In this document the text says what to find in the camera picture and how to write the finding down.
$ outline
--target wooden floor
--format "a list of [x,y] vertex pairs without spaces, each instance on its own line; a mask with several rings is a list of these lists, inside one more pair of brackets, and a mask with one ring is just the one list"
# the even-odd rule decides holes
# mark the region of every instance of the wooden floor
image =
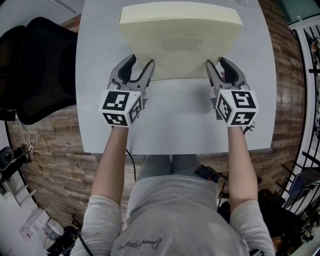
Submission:
[[[276,117],[272,147],[252,151],[250,155],[257,175],[262,178],[259,188],[275,191],[278,189],[275,181],[283,183],[287,175],[281,164],[291,166],[299,144],[304,117],[304,76],[297,40],[277,5],[273,0],[260,0],[259,3],[268,25],[275,58]],[[77,32],[79,21],[80,17],[77,17],[64,26]],[[57,111],[34,126],[48,148],[47,155],[36,154],[36,160],[42,166],[42,176],[38,174],[41,170],[36,161],[32,162],[33,165],[24,164],[21,167],[30,189],[37,189],[34,199],[63,226],[71,224],[72,214],[82,221],[101,156],[84,153],[76,106]],[[9,123],[8,127],[13,147],[23,145],[19,121]],[[210,165],[218,172],[228,171],[227,154],[204,155],[200,158],[205,165]],[[139,171],[142,157],[135,157],[135,162]],[[122,199],[123,216],[134,184],[132,171],[133,166],[128,158]]]

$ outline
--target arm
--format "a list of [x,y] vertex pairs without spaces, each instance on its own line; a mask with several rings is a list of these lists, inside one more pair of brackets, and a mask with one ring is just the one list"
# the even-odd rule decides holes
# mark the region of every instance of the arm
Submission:
[[113,127],[94,175],[91,196],[104,196],[120,205],[125,182],[128,130],[126,127]]
[[[122,226],[120,202],[124,190],[128,128],[114,126],[94,175],[81,235],[93,255],[110,255]],[[72,256],[87,256],[79,239]]]
[[250,250],[274,256],[275,249],[258,204],[258,182],[241,127],[228,127],[230,225]]
[[257,176],[241,127],[228,127],[230,209],[250,200],[258,201]]

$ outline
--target white table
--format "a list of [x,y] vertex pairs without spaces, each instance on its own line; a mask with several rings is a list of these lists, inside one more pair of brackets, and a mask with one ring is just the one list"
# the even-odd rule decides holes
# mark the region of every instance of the white table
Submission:
[[[85,152],[102,153],[111,132],[98,112],[101,91],[112,69],[132,54],[118,26],[121,8],[144,0],[86,0],[76,49],[76,101]],[[243,31],[225,56],[245,74],[260,112],[245,135],[249,150],[271,146],[276,114],[276,67],[268,27],[258,0],[242,7],[235,0],[200,0],[236,9]],[[136,65],[132,76],[141,68]],[[227,128],[216,120],[207,79],[153,81],[146,108],[129,130],[127,149],[136,155],[210,154],[228,151]]]

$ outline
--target sleeve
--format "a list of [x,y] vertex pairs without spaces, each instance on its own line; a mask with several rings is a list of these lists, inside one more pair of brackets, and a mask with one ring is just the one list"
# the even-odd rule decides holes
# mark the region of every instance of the sleeve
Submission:
[[[110,255],[113,243],[121,233],[121,227],[120,206],[104,196],[91,196],[84,214],[81,236],[92,254]],[[76,240],[70,256],[88,256],[80,239]]]
[[246,241],[251,250],[260,250],[264,256],[275,256],[273,242],[257,201],[250,200],[236,207],[230,216],[230,225]]

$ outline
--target marker cube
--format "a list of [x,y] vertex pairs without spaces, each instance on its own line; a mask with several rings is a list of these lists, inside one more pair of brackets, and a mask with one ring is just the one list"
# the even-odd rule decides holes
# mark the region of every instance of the marker cube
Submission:
[[250,126],[259,112],[256,93],[252,90],[220,89],[215,109],[228,127]]
[[102,91],[99,112],[109,125],[130,127],[142,109],[143,99],[140,91]]

